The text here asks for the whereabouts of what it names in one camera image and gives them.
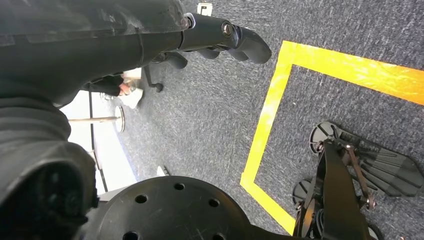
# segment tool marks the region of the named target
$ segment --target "black pants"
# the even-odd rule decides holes
[[[105,93],[111,96],[119,96],[120,85],[124,82],[121,75],[105,76],[101,79],[87,82],[81,87],[82,90],[91,91],[92,93]]]

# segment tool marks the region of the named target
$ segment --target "white sneaker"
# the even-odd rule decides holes
[[[123,104],[128,107],[135,109],[137,104],[140,102],[140,99],[143,97],[143,89],[136,88],[134,86],[129,88],[130,93],[118,96]]]

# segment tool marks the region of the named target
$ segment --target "yellow tape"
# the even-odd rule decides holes
[[[293,64],[424,105],[424,71],[283,41],[240,184],[290,234],[295,219],[255,184],[255,177]]]
[[[291,48],[296,45],[295,65],[424,105],[424,71],[294,42],[284,45],[286,43]]]

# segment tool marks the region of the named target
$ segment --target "white floor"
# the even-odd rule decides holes
[[[93,117],[110,117],[109,112],[103,105],[99,94],[92,94]],[[85,91],[75,97],[74,101],[61,109],[68,119],[89,118],[89,97]],[[90,124],[72,123],[72,132],[69,137],[70,142],[81,145],[87,152],[92,151]],[[94,142],[97,161],[103,174],[108,191],[120,189],[137,182],[136,177],[125,156],[122,146],[119,142],[115,126],[111,122],[102,122],[94,124]],[[98,194],[105,192],[100,171],[96,172],[96,187]]]

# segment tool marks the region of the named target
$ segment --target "mounting holes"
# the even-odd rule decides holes
[[[144,204],[145,202],[147,202],[147,196],[144,194],[138,195],[135,197],[135,201],[139,204]]]
[[[209,205],[212,208],[216,208],[216,207],[218,207],[220,205],[220,201],[212,198],[211,200],[209,200]]]
[[[177,183],[173,186],[176,190],[183,190],[185,188],[184,184]]]
[[[217,233],[213,235],[212,240],[225,240],[225,237],[221,233]]]
[[[133,231],[129,231],[122,236],[122,240],[138,240],[139,235]]]

